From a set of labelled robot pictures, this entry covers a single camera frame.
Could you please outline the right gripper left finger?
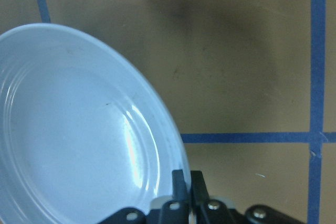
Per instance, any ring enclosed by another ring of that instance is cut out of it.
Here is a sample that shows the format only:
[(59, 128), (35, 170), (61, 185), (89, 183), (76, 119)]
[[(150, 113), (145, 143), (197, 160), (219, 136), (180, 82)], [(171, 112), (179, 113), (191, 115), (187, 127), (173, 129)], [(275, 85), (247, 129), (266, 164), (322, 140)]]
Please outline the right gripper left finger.
[(172, 171), (173, 194), (172, 199), (175, 201), (189, 202), (190, 196), (187, 184), (184, 180), (184, 174), (181, 169)]

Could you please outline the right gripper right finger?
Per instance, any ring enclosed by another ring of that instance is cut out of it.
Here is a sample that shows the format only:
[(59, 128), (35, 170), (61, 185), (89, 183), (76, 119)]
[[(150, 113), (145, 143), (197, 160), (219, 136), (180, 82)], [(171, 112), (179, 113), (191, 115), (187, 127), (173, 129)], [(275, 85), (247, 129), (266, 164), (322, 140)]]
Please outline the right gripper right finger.
[(210, 199), (203, 173), (200, 170), (191, 171), (191, 199), (193, 205), (200, 205)]

